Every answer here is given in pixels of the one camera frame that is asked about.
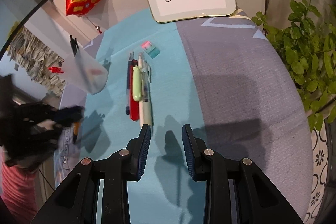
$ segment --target metal screw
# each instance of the metal screw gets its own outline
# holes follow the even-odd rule
[[[122,149],[119,151],[120,156],[127,156],[129,154],[129,151],[127,149]]]
[[[88,165],[90,164],[91,160],[89,158],[82,159],[81,163],[82,165]]]
[[[213,150],[211,150],[211,149],[205,149],[205,150],[204,150],[204,153],[205,153],[207,156],[212,156],[212,155],[213,155]]]
[[[245,164],[245,165],[251,165],[252,164],[252,160],[250,160],[249,158],[244,158],[243,159],[243,164]]]

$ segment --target black glove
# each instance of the black glove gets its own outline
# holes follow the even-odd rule
[[[62,128],[82,119],[80,106],[61,110],[42,103],[15,106],[10,76],[0,80],[0,90],[0,145],[8,166],[36,169],[58,148]],[[37,125],[45,120],[55,122],[51,130]]]

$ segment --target pink sleeve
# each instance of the pink sleeve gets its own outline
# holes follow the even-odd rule
[[[29,224],[37,214],[35,196],[36,172],[2,163],[2,199],[19,224]]]

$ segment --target gray desk mat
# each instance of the gray desk mat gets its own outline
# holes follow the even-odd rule
[[[278,54],[246,18],[176,25],[208,147],[230,159],[255,161],[303,220],[313,179],[311,138],[300,96]]]

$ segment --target black pen in holder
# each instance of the black pen in holder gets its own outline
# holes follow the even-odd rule
[[[70,46],[71,46],[73,55],[76,56],[79,46],[78,46],[77,38],[73,39],[72,35],[70,36]]]

